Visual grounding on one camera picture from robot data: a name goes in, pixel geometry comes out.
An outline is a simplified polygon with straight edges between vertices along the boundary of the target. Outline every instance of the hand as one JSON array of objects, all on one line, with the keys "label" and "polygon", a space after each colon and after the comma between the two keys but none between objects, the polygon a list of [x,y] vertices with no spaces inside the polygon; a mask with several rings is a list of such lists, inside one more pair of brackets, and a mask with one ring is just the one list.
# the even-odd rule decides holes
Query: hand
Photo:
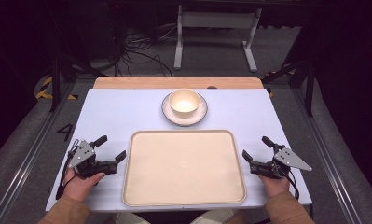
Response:
[{"label": "hand", "polygon": [[290,182],[286,178],[282,179],[271,179],[266,176],[258,176],[265,185],[265,190],[268,194],[268,197],[276,196],[280,193],[289,191]]},{"label": "hand", "polygon": [[63,181],[64,183],[67,183],[67,185],[64,188],[63,194],[83,203],[93,186],[95,186],[102,178],[104,178],[104,173],[98,173],[92,177],[81,179],[76,175],[74,169],[67,169]]}]

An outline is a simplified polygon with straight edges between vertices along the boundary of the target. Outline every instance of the forearm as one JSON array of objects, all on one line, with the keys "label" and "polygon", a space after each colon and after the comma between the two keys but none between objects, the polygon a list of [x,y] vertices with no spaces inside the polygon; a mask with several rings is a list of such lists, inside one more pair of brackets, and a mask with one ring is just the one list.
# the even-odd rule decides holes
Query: forearm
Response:
[{"label": "forearm", "polygon": [[89,212],[90,210],[85,204],[63,195],[40,220],[39,224],[85,223]]},{"label": "forearm", "polygon": [[308,224],[314,223],[299,201],[290,192],[280,193],[270,198],[265,204],[270,220],[274,224]]}]

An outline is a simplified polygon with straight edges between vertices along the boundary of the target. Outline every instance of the white metal frame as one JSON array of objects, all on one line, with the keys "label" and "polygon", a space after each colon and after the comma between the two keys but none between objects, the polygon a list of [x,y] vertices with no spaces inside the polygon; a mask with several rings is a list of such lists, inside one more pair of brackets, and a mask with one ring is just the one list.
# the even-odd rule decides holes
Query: white metal frame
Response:
[{"label": "white metal frame", "polygon": [[256,72],[255,58],[250,50],[255,30],[261,15],[261,8],[255,13],[209,13],[209,12],[183,12],[183,7],[179,6],[177,17],[177,45],[174,55],[174,70],[182,67],[183,56],[183,27],[211,27],[211,28],[234,28],[249,29],[249,38],[242,41],[244,53],[250,67],[250,71]]}]

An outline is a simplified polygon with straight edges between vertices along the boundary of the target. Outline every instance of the person's left hand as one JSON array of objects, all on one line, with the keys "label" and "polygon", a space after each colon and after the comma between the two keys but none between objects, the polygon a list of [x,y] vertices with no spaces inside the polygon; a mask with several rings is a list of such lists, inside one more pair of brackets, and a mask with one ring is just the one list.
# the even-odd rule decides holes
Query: person's left hand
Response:
[{"label": "person's left hand", "polygon": [[63,194],[83,203],[93,186],[95,186],[102,178],[104,178],[104,173],[98,173],[92,177],[82,179],[76,175],[74,169],[67,169],[63,181],[63,183],[67,183],[67,185],[64,188]]}]

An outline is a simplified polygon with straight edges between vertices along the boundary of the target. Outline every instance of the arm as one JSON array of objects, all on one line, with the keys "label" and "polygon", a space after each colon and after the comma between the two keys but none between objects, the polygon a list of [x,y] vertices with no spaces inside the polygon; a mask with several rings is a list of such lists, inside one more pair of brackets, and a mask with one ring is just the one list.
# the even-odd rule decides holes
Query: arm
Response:
[{"label": "arm", "polygon": [[314,223],[304,207],[290,193],[290,183],[287,179],[270,179],[261,175],[258,177],[264,183],[269,196],[265,209],[272,223]]},{"label": "arm", "polygon": [[81,179],[73,169],[68,169],[64,178],[64,183],[67,184],[64,188],[63,196],[52,206],[39,223],[85,223],[90,210],[83,202],[92,187],[103,177],[104,173],[98,173],[90,178]]}]

